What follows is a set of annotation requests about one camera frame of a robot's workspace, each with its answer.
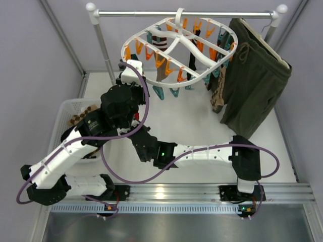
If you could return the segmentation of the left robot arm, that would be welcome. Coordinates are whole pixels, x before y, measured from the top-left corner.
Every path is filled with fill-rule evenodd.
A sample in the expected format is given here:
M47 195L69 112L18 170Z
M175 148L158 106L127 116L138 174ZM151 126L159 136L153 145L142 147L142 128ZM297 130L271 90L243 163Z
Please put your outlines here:
M146 131L144 121L136 118L139 106L149 110L146 84L117 84L101 96L100 108L88 113L49 155L35 165L21 167L29 202L53 205L66 197L85 196L108 200L115 185L107 174L74 177L66 172L86 155L110 140L129 138L138 146Z

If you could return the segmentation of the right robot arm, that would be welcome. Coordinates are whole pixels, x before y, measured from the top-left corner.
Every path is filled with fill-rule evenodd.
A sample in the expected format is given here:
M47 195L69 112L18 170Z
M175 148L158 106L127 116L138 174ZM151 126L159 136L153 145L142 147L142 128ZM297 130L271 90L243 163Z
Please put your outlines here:
M159 169L192 165L226 165L237 176L238 195L251 195L261 179L260 151L246 138L235 135L228 143L194 146L162 142L142 127L129 139L141 162L152 161Z

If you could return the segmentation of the white oval clip hanger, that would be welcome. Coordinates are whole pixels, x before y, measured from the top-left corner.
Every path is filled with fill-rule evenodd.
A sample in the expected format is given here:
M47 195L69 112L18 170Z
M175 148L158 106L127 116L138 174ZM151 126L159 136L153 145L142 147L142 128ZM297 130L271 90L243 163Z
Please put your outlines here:
M159 53L167 60L167 77L161 82L156 81L154 53L158 49L152 45L153 35L167 38L167 50ZM166 89L178 97L181 89L193 90L199 81L208 84L211 73L218 77L220 67L228 66L237 45L237 35L230 27L210 18L195 18L189 24L188 19L176 14L131 36L122 46L121 60L134 59L143 66L154 66L156 77L146 78L146 82L164 100Z

